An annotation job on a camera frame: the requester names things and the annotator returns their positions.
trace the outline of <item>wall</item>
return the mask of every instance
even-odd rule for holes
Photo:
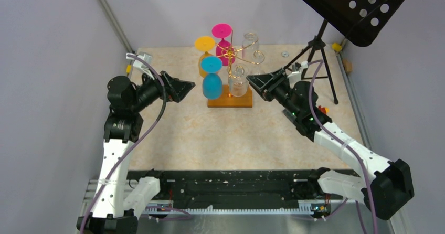
[[[444,5],[406,0],[372,45],[345,52],[375,151],[411,167],[418,233],[443,233]]]
[[[1,233],[73,233],[124,49],[96,0],[0,0]]]
[[[322,17],[302,0],[108,0],[134,48],[193,46],[211,35],[218,23],[235,31],[241,44],[248,29],[262,44],[306,44],[317,34]],[[331,25],[325,42],[342,35]]]

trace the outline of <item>beige tabletop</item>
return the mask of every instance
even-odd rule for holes
[[[305,45],[261,45],[266,56],[263,67],[277,70],[288,63]],[[208,108],[202,93],[198,59],[194,47],[144,48],[153,55],[152,65],[172,77],[193,81],[196,87],[179,104],[168,103],[156,128],[135,149],[130,169],[209,170],[209,169],[308,169],[321,166],[347,168],[327,149],[301,136],[282,114],[277,102],[265,102],[253,92],[253,108]],[[282,57],[288,51],[290,56]],[[326,47],[339,104],[334,105],[329,81],[318,79],[317,105],[329,108],[328,115],[351,137],[361,142],[357,123],[333,50]],[[314,60],[321,54],[315,54]],[[308,70],[311,76],[315,66]],[[323,69],[319,73],[325,76]],[[220,76],[227,83],[227,73]],[[141,84],[134,70],[131,80]],[[162,102],[158,100],[141,112],[145,132],[156,119]]]

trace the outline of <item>tripod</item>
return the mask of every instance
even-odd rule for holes
[[[324,47],[326,46],[326,44],[321,40],[321,37],[323,36],[326,26],[327,26],[327,20],[325,19],[325,20],[323,20],[323,23],[320,27],[319,33],[314,37],[314,39],[312,41],[310,41],[308,43],[306,48],[304,48],[294,59],[292,59],[292,61],[290,61],[286,66],[284,66],[284,69],[285,70],[288,69],[295,61],[297,61],[309,49],[311,49],[311,52],[309,52],[308,62],[312,61],[312,58],[314,57],[314,54],[317,50],[321,50],[321,55],[323,57],[324,65],[326,67],[327,76],[316,77],[316,78],[317,79],[318,78],[329,79],[329,84],[331,85],[331,90],[332,90],[332,96],[334,97],[334,104],[338,104],[337,94],[335,93],[334,83],[332,82],[331,71],[329,71],[329,65],[327,64],[326,53],[324,52]],[[306,75],[307,70],[308,69],[303,69],[303,73],[301,74],[302,80],[312,79],[312,78],[304,77]]]

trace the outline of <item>wooden base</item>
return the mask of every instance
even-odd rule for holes
[[[207,100],[207,107],[210,108],[251,108],[253,106],[252,90],[247,88],[246,94],[241,97],[234,97],[229,92],[229,86],[222,86],[222,95],[218,99]]]

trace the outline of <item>music stand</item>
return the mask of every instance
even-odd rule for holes
[[[332,82],[331,72],[326,60],[324,47],[326,44],[322,41],[323,33],[329,22],[346,39],[359,47],[369,46],[378,33],[389,21],[395,11],[400,7],[404,0],[303,0],[312,7],[323,18],[319,33],[308,46],[304,48],[294,59],[292,59],[284,68],[288,69],[297,59],[306,51],[311,49],[308,62],[310,62],[317,50],[321,51],[327,76],[317,78],[328,78],[331,85],[334,103],[338,104],[334,84]],[[302,79],[306,78],[307,69],[302,72]]]

